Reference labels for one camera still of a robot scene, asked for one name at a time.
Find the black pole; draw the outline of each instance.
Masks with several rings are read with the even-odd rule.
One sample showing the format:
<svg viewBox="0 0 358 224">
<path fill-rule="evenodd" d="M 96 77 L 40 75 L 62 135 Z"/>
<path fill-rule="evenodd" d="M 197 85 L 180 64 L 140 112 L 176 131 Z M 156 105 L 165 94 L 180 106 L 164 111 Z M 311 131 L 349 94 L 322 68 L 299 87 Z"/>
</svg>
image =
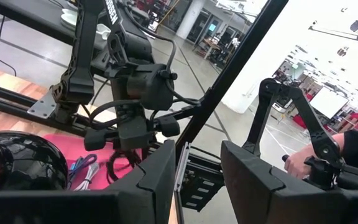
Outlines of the black pole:
<svg viewBox="0 0 358 224">
<path fill-rule="evenodd" d="M 186 142 L 193 142 L 201 128 L 207 122 L 224 94 L 227 92 L 231 84 L 237 78 L 238 74 L 248 62 L 251 55 L 255 52 L 267 31 L 275 22 L 278 15 L 287 4 L 288 0 L 269 0 L 256 18 L 254 24 L 241 42 L 238 50 L 230 59 L 229 63 L 224 67 L 221 74 L 216 79 L 204 100 L 201 108 L 196 115 L 192 117 L 185 130 L 182 132 L 176 143 L 176 159 L 177 163 L 181 154 L 182 147 Z"/>
</svg>

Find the column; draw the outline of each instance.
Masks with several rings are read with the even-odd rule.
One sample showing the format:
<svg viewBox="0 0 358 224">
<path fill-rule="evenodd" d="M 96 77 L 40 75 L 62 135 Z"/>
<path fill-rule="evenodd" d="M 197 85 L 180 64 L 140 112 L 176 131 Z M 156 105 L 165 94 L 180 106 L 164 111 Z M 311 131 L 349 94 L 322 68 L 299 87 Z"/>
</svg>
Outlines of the column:
<svg viewBox="0 0 358 224">
<path fill-rule="evenodd" d="M 231 110 L 245 113 L 256 99 L 260 82 L 271 77 L 285 57 L 305 38 L 322 0 L 289 1 L 222 99 Z"/>
<path fill-rule="evenodd" d="M 186 15 L 184 16 L 178 28 L 177 36 L 182 39 L 187 38 L 187 35 L 189 35 L 191 28 L 193 27 L 198 15 L 204 7 L 205 1 L 206 0 L 193 0 L 191 2 L 190 7 L 188 8 Z"/>
</svg>

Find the metal frame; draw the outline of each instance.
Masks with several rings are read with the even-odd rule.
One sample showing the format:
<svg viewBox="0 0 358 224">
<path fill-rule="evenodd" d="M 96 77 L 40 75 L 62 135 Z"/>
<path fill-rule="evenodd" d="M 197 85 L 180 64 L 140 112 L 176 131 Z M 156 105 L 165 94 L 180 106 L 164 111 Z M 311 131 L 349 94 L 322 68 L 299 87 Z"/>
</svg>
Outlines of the metal frame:
<svg viewBox="0 0 358 224">
<path fill-rule="evenodd" d="M 262 9 L 260 16 L 256 19 L 250 31 L 245 36 L 243 42 L 238 47 L 238 50 L 226 65 L 222 73 L 218 76 L 214 85 L 207 90 L 205 96 L 201 100 L 199 106 L 189 106 L 182 111 L 174 112 L 170 115 L 174 115 L 175 119 L 183 119 L 189 116 L 193 116 L 188 123 L 185 130 L 180 135 L 176 142 L 176 163 L 178 164 L 182 148 L 186 142 L 193 142 L 201 131 L 208 118 L 212 115 L 214 109 L 221 101 L 224 94 L 227 92 L 231 84 L 234 82 L 243 66 L 250 59 L 257 46 L 260 44 L 265 34 L 270 29 L 282 9 L 287 4 L 288 0 L 270 0 L 266 3 Z M 27 113 L 27 110 L 36 102 L 35 99 L 27 96 L 15 93 L 13 91 L 0 88 L 0 111 L 8 113 L 20 118 L 24 118 L 36 123 L 40 123 L 46 126 L 60 129 L 68 133 L 76 134 L 79 136 L 85 136 L 88 126 L 88 119 L 84 116 L 75 114 L 73 123 L 59 123 L 52 118 L 39 118 Z M 161 144 L 155 143 L 153 148 L 158 148 Z M 216 192 L 224 185 L 223 174 L 221 172 L 221 165 L 218 162 L 211 161 L 209 159 L 189 155 L 188 163 L 186 165 L 186 171 L 190 180 L 183 184 L 181 191 L 181 202 L 184 207 L 196 209 L 200 211 L 206 203 L 211 200 Z M 210 189 L 210 194 L 205 195 L 202 202 L 196 205 L 196 207 L 186 206 L 187 202 L 192 203 L 192 196 L 198 190 L 198 187 L 205 181 L 214 183 L 214 187 Z"/>
</svg>

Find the metal plate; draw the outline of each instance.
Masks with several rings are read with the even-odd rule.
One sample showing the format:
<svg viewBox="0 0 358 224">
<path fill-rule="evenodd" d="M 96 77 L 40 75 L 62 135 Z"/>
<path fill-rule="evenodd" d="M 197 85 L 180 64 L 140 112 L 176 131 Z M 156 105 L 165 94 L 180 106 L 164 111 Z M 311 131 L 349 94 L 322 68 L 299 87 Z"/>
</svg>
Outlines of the metal plate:
<svg viewBox="0 0 358 224">
<path fill-rule="evenodd" d="M 34 103 L 27 112 L 39 118 L 49 118 L 56 107 L 55 100 L 52 96 L 52 90 L 49 90 L 39 101 Z"/>
</svg>

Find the red mat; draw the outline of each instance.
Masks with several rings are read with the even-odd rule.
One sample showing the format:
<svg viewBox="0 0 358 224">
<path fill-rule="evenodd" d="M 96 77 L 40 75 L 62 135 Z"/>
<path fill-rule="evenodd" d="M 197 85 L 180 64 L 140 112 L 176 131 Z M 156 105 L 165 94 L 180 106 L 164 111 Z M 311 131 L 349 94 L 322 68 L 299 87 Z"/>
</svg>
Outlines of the red mat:
<svg viewBox="0 0 358 224">
<path fill-rule="evenodd" d="M 61 134 L 48 134 L 44 138 L 52 142 L 59 150 L 63 153 L 66 158 L 67 166 L 70 166 L 81 156 L 86 157 L 88 154 L 96 154 L 98 157 L 97 162 L 99 163 L 99 172 L 92 178 L 92 181 L 89 185 L 90 190 L 100 190 L 104 189 L 109 185 L 109 182 L 106 178 L 107 168 L 106 162 L 109 160 L 110 156 L 114 153 L 112 149 L 113 145 L 111 142 L 106 143 L 106 146 L 103 149 L 88 152 L 84 147 L 84 140 L 82 138 L 77 138 L 73 136 L 66 136 Z M 141 158 L 141 149 L 137 149 L 137 153 Z M 114 169 L 119 170 L 129 164 L 128 160 L 125 158 L 118 158 L 114 161 Z M 132 167 L 129 166 L 120 171 L 115 171 L 118 178 L 124 177 L 128 172 L 132 170 Z M 81 170 L 74 180 L 74 183 L 71 185 L 71 189 L 75 189 L 82 181 L 84 181 L 88 169 Z"/>
</svg>

